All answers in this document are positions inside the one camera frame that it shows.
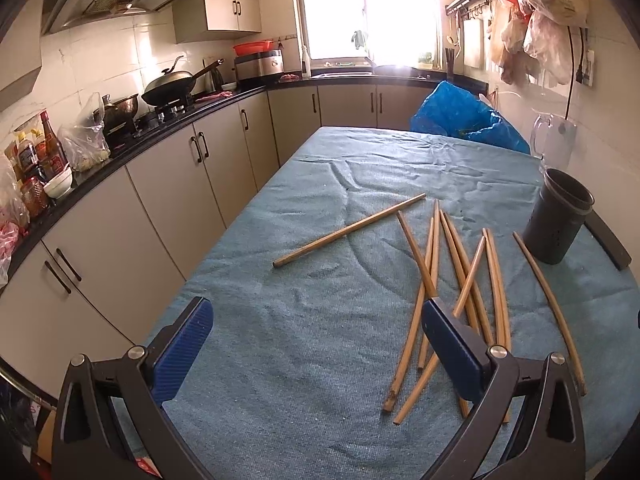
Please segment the wooden chopstick vertical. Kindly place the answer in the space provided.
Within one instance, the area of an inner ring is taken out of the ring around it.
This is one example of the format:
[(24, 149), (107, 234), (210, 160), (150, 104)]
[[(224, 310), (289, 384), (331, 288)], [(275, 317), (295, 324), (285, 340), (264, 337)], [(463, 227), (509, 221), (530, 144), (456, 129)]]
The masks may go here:
[[(434, 210), (432, 215), (430, 234), (427, 240), (427, 270), (431, 273), (434, 287), (437, 287), (438, 266), (439, 266), (439, 200), (434, 200)], [(427, 361), (428, 339), (423, 336), (420, 345), (418, 370), (424, 370)]]

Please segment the wooden chopstick pair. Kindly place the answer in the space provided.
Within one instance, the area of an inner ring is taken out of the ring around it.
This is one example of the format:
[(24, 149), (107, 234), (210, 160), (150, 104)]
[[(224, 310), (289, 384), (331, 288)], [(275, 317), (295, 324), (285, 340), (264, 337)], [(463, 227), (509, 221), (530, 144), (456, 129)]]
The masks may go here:
[(504, 287), (503, 287), (502, 275), (501, 275), (501, 270), (500, 270), (500, 266), (499, 266), (498, 252), (497, 252), (494, 236), (492, 235), (491, 230), (489, 230), (489, 232), (490, 232), (490, 235), (491, 235), (492, 244), (494, 244), (494, 247), (495, 247), (496, 266), (497, 266), (497, 269), (498, 269), (500, 292), (501, 292), (501, 298), (502, 298), (502, 310), (503, 310), (503, 319), (504, 319), (504, 333), (506, 334), (506, 346), (503, 347), (503, 348), (505, 348), (506, 350), (511, 350), (511, 332), (510, 332), (510, 325), (509, 325), (508, 309), (506, 308), (506, 292), (504, 291)]
[(498, 269), (496, 266), (495, 247), (491, 241), (491, 235), (487, 228), (483, 229), (483, 235), (487, 244), (487, 260), (492, 292), (492, 300), (494, 300), (494, 315), (496, 323), (496, 343), (500, 346), (506, 346), (506, 334), (504, 333), (504, 319), (502, 310), (502, 298), (500, 292), (500, 284), (498, 277)]

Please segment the wooden chopstick crossing diagonal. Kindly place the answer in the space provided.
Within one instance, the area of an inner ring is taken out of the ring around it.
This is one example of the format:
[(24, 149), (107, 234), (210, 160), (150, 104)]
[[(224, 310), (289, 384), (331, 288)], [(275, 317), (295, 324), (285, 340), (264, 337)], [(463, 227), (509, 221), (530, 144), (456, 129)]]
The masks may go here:
[[(456, 306), (454, 307), (454, 310), (451, 311), (451, 314), (454, 316), (454, 318), (457, 318), (460, 315), (460, 313), (464, 308), (466, 300), (468, 300), (469, 296), (471, 295), (471, 289), (475, 282), (475, 275), (478, 267), (480, 266), (480, 259), (484, 254), (485, 247), (486, 247), (486, 238), (482, 236), (480, 238), (480, 241), (477, 244), (477, 248), (471, 263), (469, 273), (466, 276), (466, 279), (465, 279), (463, 288), (461, 289), (460, 295), (458, 297)], [(420, 399), (420, 395), (422, 391), (425, 389), (428, 381), (434, 375), (435, 370), (438, 367), (438, 364), (439, 364), (439, 357), (437, 353), (434, 352), (430, 357), (430, 359), (427, 361), (425, 370), (421, 374), (416, 385), (413, 387), (411, 393), (408, 396), (408, 399), (404, 404), (402, 404), (402, 407), (400, 408), (398, 414), (393, 419), (394, 425), (399, 426), (405, 420), (407, 415), (412, 410), (413, 405), (416, 404), (416, 401)]]

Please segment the wooden chopstick apart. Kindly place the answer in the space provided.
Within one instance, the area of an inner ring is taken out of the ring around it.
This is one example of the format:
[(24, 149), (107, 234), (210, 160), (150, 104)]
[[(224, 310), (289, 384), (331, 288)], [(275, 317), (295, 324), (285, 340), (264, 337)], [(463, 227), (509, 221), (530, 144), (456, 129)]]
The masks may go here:
[(348, 226), (344, 226), (344, 228), (338, 229), (330, 234), (326, 234), (318, 238), (318, 240), (313, 240), (312, 242), (299, 247), (294, 250), (294, 252), (290, 252), (289, 254), (277, 258), (273, 261), (272, 266), (276, 269), (282, 268), (282, 266), (286, 266), (287, 264), (295, 261), (296, 259), (303, 257), (304, 255), (309, 254), (310, 252), (314, 252), (315, 250), (322, 248), (326, 245), (329, 245), (336, 240), (339, 240), (341, 237), (344, 237), (348, 234), (352, 234), (358, 230), (365, 228), (366, 226), (370, 226), (371, 224), (378, 222), (382, 219), (385, 219), (392, 214), (396, 214), (397, 211), (409, 207), (420, 200), (425, 200), (426, 194), (421, 193), (419, 195), (408, 198), (408, 200), (403, 200), (402, 202), (395, 204), (393, 206), (387, 207), (381, 211), (376, 212), (375, 214), (370, 214), (366, 218), (360, 219), (354, 223), (349, 224)]

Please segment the dark grey utensil holder cup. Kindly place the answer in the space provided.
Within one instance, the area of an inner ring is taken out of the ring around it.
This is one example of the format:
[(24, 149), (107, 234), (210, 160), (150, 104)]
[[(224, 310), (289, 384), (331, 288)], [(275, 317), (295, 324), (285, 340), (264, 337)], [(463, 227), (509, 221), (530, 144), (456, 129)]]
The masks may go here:
[(594, 197), (585, 185), (562, 170), (546, 168), (522, 234), (524, 245), (543, 263), (560, 263), (593, 205)]

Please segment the wooden chopstick long dark tip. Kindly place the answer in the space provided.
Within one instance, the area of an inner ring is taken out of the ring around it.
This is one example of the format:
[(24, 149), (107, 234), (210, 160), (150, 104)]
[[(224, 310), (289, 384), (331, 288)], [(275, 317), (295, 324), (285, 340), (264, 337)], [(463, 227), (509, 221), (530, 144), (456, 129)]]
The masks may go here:
[(421, 283), (416, 293), (416, 301), (414, 302), (411, 322), (408, 329), (407, 338), (404, 348), (402, 349), (396, 372), (392, 383), (390, 384), (390, 391), (383, 402), (382, 411), (384, 414), (390, 414), (398, 400), (398, 396), (404, 383), (407, 370), (411, 361), (414, 345), (416, 344), (416, 336), (418, 336), (419, 320), (420, 320), (420, 307), (423, 304), (425, 297), (424, 284)]

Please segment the blue terry table cloth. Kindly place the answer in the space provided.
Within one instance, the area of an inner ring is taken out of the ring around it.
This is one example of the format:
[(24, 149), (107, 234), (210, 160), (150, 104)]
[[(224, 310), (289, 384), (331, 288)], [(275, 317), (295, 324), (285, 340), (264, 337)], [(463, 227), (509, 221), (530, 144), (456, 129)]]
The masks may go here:
[[(215, 325), (165, 408), (217, 479), (416, 479), (460, 426), (436, 370), (407, 418), (382, 413), (420, 274), (434, 200), (472, 252), (494, 234), (512, 350), (541, 359), (565, 344), (515, 243), (541, 184), (537, 159), (446, 136), (318, 130), (252, 199), (160, 317), (202, 296)], [(396, 214), (276, 269), (313, 240), (426, 194)]]

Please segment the black flat bar on table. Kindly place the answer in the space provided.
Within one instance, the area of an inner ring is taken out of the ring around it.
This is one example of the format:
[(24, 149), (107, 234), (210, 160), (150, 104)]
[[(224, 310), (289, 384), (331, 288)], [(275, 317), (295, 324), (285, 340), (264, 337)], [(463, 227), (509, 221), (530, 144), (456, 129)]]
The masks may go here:
[(592, 210), (586, 217), (585, 225), (592, 236), (611, 259), (617, 270), (623, 271), (631, 264), (631, 255), (611, 228)]

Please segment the white bowl on counter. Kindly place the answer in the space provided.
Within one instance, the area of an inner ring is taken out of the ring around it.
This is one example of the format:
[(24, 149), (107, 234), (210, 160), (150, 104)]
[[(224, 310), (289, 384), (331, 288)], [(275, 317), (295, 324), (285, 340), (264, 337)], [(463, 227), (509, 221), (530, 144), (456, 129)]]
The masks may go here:
[(51, 200), (59, 200), (66, 193), (70, 192), (73, 185), (73, 170), (70, 165), (55, 177), (53, 177), (44, 187), (44, 192)]

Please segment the blue plastic bag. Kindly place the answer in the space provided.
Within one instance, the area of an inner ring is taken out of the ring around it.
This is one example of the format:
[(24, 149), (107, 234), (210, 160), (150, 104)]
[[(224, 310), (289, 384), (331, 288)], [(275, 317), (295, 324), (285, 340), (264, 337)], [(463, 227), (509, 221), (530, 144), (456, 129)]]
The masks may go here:
[(468, 90), (448, 81), (440, 82), (424, 99), (410, 118), (409, 127), (413, 132), (449, 136), (530, 154), (529, 144), (506, 118)]

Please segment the dark sauce bottle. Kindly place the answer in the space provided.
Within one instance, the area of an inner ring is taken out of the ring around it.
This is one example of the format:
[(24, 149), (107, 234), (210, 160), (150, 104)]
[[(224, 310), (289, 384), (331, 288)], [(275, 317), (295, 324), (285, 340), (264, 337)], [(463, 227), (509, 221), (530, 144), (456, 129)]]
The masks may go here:
[(51, 126), (49, 114), (46, 110), (40, 113), (40, 119), (43, 126), (44, 137), (46, 138), (47, 160), (51, 174), (57, 176), (65, 170), (67, 159), (62, 144)]

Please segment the clear bag with food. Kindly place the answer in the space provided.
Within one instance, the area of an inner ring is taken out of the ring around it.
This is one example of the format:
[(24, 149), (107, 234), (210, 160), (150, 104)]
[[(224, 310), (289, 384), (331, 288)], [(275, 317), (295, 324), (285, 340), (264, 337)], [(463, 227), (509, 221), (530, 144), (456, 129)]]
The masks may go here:
[(67, 162), (83, 174), (106, 162), (111, 155), (104, 136), (105, 110), (99, 92), (93, 92), (79, 115), (58, 129)]

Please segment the small steel pot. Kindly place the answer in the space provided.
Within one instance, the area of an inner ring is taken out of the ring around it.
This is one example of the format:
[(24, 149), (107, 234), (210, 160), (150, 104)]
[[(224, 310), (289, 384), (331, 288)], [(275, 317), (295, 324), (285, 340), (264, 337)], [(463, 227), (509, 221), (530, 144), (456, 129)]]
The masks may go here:
[(95, 120), (101, 119), (104, 125), (103, 132), (109, 134), (125, 131), (134, 131), (134, 118), (138, 114), (139, 103), (138, 94), (127, 96), (117, 101), (111, 101), (110, 96), (102, 96), (102, 102), (98, 108), (92, 112)]

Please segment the steel kettle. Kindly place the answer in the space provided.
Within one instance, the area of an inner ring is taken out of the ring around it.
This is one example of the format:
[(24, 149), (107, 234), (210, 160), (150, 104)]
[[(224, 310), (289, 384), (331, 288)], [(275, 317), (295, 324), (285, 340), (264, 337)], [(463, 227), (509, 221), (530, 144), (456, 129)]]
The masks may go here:
[(223, 62), (223, 60), (217, 60), (216, 62), (213, 62), (213, 67), (205, 76), (205, 82), (207, 90), (209, 92), (217, 93), (222, 91), (222, 86), (224, 85), (224, 77), (221, 75), (219, 66), (221, 66)]

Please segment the hanging plastic bags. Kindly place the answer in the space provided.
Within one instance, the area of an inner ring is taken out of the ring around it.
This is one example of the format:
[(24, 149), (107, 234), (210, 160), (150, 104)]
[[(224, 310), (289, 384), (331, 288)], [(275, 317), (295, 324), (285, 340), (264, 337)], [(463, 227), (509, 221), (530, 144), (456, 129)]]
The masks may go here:
[(503, 47), (535, 60), (556, 84), (572, 79), (570, 31), (586, 28), (588, 0), (500, 0), (510, 20), (500, 30)]

